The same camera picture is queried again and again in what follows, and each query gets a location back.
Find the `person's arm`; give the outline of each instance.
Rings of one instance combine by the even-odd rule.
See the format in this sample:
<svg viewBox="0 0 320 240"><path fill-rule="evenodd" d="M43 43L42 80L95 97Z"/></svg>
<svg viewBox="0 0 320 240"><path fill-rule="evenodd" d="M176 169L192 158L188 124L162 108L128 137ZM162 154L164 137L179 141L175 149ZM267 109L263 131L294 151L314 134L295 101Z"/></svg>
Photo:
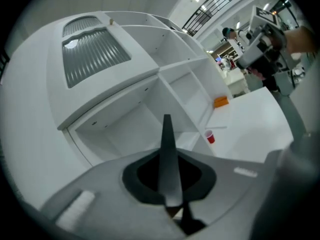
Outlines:
<svg viewBox="0 0 320 240"><path fill-rule="evenodd" d="M290 54L316 52L318 46L314 34L305 26L284 32L286 48Z"/></svg>

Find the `person's hand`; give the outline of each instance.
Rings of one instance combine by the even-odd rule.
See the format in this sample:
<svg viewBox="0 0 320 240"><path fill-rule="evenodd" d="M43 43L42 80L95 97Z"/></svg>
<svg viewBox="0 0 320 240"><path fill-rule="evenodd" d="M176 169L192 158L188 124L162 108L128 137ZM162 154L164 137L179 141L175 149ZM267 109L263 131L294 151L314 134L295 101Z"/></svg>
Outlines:
<svg viewBox="0 0 320 240"><path fill-rule="evenodd" d="M266 80L266 78L255 68L252 67L248 67L247 68L248 71L250 71L253 75L255 75L256 77L258 77L260 80Z"/></svg>

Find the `white shelf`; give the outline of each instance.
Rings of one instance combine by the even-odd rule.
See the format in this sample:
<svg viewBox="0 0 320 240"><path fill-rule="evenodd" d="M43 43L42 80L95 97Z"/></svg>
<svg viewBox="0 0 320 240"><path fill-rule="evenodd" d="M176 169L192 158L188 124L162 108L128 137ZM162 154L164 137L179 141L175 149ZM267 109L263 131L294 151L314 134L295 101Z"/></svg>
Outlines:
<svg viewBox="0 0 320 240"><path fill-rule="evenodd" d="M194 59L196 54L171 30L153 26L123 26L159 67Z"/></svg>
<svg viewBox="0 0 320 240"><path fill-rule="evenodd" d="M211 103L208 94L192 73L192 69L203 61L204 59L195 59L160 71L171 91L196 124L201 121Z"/></svg>
<svg viewBox="0 0 320 240"><path fill-rule="evenodd" d="M192 70L206 93L209 95L211 104L216 98L221 96L227 96L228 99L233 98L228 86L218 71L218 67L216 62L205 59L199 66Z"/></svg>
<svg viewBox="0 0 320 240"><path fill-rule="evenodd" d="M199 137L199 132L176 132L174 133L175 146L179 149L192 151Z"/></svg>
<svg viewBox="0 0 320 240"><path fill-rule="evenodd" d="M192 150L200 134L184 108L156 75L107 98L68 130L94 166L159 148L165 114L171 115L176 146Z"/></svg>
<svg viewBox="0 0 320 240"><path fill-rule="evenodd" d="M145 25L154 26L159 28L165 28L165 26L150 14L133 11L107 11L107 16L114 19L114 21L120 26L127 25Z"/></svg>
<svg viewBox="0 0 320 240"><path fill-rule="evenodd" d="M203 47L201 44L191 37L190 35L179 32L179 31L174 31L193 51L197 56L205 56L206 52L204 51Z"/></svg>
<svg viewBox="0 0 320 240"><path fill-rule="evenodd" d="M182 32L182 29L176 25L175 23L173 23L171 20L164 18L164 17L160 17L157 15L152 15L153 17L155 17L156 19L158 19L159 21L161 21L164 25L166 25L169 29L171 30L177 30Z"/></svg>
<svg viewBox="0 0 320 240"><path fill-rule="evenodd" d="M231 48L233 49L233 47L230 46L229 48L227 48L227 49L225 49L224 51L220 52L218 55L220 56L221 54L225 53L226 51L230 50Z"/></svg>

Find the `ceiling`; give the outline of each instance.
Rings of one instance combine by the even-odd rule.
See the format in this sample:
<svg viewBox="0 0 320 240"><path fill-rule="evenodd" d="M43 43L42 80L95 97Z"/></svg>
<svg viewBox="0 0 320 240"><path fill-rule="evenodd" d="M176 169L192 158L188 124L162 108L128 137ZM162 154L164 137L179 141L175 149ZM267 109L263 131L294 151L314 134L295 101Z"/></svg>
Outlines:
<svg viewBox="0 0 320 240"><path fill-rule="evenodd" d="M92 11L144 12L149 0L33 0L20 20L28 35L55 20Z"/></svg>
<svg viewBox="0 0 320 240"><path fill-rule="evenodd" d="M33 0L5 44L9 56L31 34L56 20L95 11L134 11L168 17L179 0Z"/></svg>

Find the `orange object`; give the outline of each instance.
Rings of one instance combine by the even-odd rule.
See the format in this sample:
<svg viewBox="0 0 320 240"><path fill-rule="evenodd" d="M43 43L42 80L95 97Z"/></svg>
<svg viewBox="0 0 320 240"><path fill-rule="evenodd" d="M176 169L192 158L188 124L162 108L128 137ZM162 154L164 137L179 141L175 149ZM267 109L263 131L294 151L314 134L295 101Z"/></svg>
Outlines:
<svg viewBox="0 0 320 240"><path fill-rule="evenodd" d="M221 96L221 97L219 97L219 98L215 98L215 99L214 99L214 103L219 102L219 101L222 101L222 100L226 100L226 99L227 99L227 96Z"/></svg>
<svg viewBox="0 0 320 240"><path fill-rule="evenodd" d="M222 97L216 98L214 100L213 107L214 108L219 108L219 107L222 107L222 106L227 105L227 104L229 104L229 101L228 101L227 97L226 96L222 96Z"/></svg>

